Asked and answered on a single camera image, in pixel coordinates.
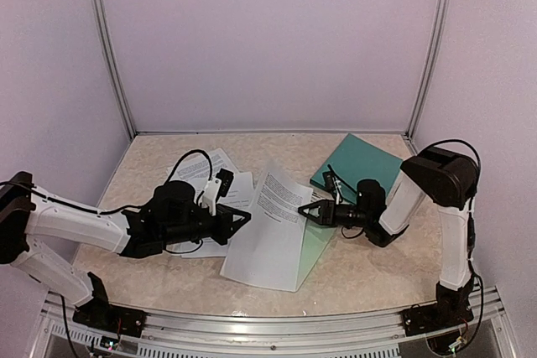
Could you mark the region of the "white printed top sheet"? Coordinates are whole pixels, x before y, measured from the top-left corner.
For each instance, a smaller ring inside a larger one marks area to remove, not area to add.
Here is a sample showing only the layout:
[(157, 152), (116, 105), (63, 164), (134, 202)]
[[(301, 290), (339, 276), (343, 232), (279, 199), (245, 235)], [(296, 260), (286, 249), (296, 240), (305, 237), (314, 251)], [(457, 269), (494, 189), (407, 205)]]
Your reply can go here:
[(248, 207), (251, 220), (232, 237), (220, 275), (253, 287), (297, 291), (306, 223), (298, 209), (311, 196), (311, 188), (268, 161)]

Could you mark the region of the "green file folder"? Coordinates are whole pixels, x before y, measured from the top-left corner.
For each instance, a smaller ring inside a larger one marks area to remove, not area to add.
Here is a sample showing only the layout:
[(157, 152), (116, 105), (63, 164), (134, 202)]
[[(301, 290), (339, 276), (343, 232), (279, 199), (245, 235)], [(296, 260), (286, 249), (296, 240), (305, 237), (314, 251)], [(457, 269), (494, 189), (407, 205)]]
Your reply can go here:
[[(325, 180), (322, 175), (334, 169), (340, 177), (341, 194), (345, 202), (356, 202), (357, 182), (362, 179), (375, 179), (386, 190), (390, 191), (399, 173), (402, 159), (370, 143), (347, 134), (331, 153), (328, 159), (310, 178), (310, 184), (324, 190)], [(303, 283), (315, 263), (325, 250), (335, 230), (318, 226), (312, 221), (305, 224), (305, 235), (300, 255), (299, 283)]]

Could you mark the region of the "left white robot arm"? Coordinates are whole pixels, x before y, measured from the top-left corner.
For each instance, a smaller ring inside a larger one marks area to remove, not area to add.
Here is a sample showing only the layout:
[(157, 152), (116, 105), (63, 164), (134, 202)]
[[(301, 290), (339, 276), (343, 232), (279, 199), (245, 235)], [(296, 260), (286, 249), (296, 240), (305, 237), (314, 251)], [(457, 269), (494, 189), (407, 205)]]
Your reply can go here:
[(97, 210), (53, 195), (21, 171), (1, 183), (1, 263), (26, 272), (68, 299), (102, 329), (117, 321), (102, 280), (82, 272), (39, 240), (52, 236), (101, 248), (121, 257), (144, 259), (183, 242), (211, 239), (220, 246), (250, 220), (251, 215), (220, 203), (233, 181), (221, 170), (199, 200), (192, 185), (167, 180), (141, 206)]

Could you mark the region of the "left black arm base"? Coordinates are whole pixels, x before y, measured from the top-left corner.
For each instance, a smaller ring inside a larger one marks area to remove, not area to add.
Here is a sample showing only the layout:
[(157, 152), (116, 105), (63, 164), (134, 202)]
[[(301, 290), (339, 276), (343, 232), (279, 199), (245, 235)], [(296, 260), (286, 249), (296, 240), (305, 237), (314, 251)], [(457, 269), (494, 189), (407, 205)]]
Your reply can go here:
[(140, 338), (147, 313), (141, 309), (111, 304), (102, 280), (91, 272), (88, 273), (88, 276), (92, 285), (91, 299), (75, 308), (73, 321), (118, 336), (127, 335)]

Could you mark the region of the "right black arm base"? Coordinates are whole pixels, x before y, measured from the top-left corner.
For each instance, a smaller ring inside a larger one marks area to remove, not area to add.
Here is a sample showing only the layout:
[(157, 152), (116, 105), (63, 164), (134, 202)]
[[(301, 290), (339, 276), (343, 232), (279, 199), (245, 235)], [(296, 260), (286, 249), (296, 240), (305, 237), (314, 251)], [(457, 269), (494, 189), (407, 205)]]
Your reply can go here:
[(401, 311), (405, 334), (407, 336), (421, 335), (472, 321), (474, 315), (469, 303), (469, 295), (473, 287), (472, 278), (457, 290), (437, 283), (434, 303), (415, 304)]

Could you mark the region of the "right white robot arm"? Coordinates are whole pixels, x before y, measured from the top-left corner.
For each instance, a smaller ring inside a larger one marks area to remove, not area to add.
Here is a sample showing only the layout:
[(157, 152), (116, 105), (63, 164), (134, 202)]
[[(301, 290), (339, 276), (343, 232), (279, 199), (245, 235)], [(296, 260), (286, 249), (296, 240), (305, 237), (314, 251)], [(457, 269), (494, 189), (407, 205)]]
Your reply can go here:
[(448, 150), (447, 144), (448, 140), (432, 143), (404, 160), (390, 191), (375, 179), (362, 179), (357, 183), (354, 203), (323, 199), (302, 205), (298, 212), (319, 226), (359, 227), (372, 244), (386, 247), (406, 231), (421, 201), (429, 198), (441, 219), (439, 284), (457, 292), (473, 275), (472, 213), (481, 159)]

